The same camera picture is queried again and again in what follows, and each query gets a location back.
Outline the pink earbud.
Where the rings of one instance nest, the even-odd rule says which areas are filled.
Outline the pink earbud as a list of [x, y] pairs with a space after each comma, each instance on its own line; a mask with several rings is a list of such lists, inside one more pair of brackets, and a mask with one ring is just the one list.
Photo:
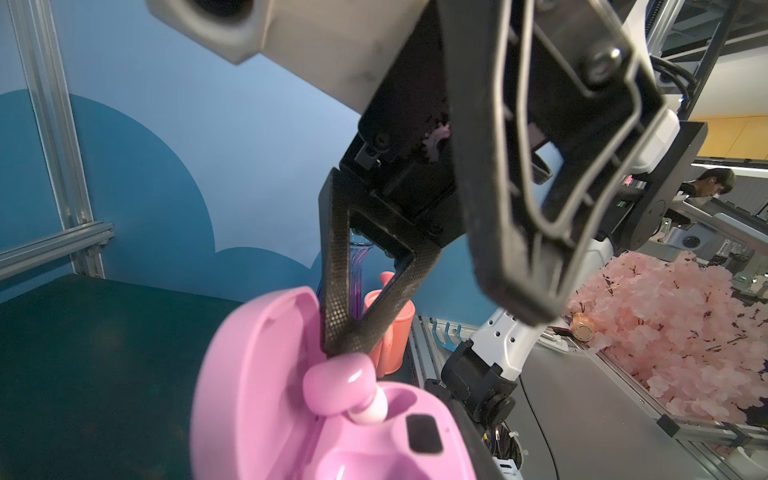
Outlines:
[[359, 425], [383, 422], [388, 401], [377, 384], [372, 360], [363, 353], [327, 359], [310, 367], [302, 381], [304, 402], [322, 417], [346, 414]]

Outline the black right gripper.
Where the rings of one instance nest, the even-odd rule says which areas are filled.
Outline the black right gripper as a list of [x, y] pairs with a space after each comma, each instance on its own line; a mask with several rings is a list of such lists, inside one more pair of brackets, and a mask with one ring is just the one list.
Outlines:
[[[658, 153], [666, 106], [635, 1], [431, 1], [319, 194], [322, 350], [370, 353], [467, 235], [482, 292], [554, 320], [622, 180]], [[395, 276], [356, 319], [350, 234]]]

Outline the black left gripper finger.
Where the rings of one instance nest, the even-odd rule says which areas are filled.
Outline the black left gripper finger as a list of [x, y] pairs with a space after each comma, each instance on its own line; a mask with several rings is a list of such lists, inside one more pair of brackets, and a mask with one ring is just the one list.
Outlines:
[[438, 380], [427, 379], [425, 390], [441, 400], [450, 411], [467, 449], [475, 476], [480, 480], [503, 480], [501, 470], [485, 447], [481, 433], [474, 421], [467, 414], [463, 404], [449, 392]]

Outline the purple earbud charging case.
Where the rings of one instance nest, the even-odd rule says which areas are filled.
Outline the purple earbud charging case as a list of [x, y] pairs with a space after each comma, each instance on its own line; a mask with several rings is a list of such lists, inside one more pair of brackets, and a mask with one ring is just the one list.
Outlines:
[[233, 311], [200, 369], [191, 414], [197, 479], [471, 479], [447, 406], [415, 386], [382, 382], [388, 415], [359, 425], [304, 402], [307, 370], [327, 357], [308, 287], [272, 292]]

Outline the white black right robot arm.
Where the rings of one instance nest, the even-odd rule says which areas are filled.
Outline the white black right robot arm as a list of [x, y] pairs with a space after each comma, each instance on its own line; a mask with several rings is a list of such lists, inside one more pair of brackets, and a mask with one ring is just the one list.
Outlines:
[[431, 1], [319, 197], [321, 345], [368, 353], [466, 236], [482, 292], [526, 333], [554, 320], [587, 249], [642, 244], [731, 19], [695, 72], [648, 52], [633, 1]]

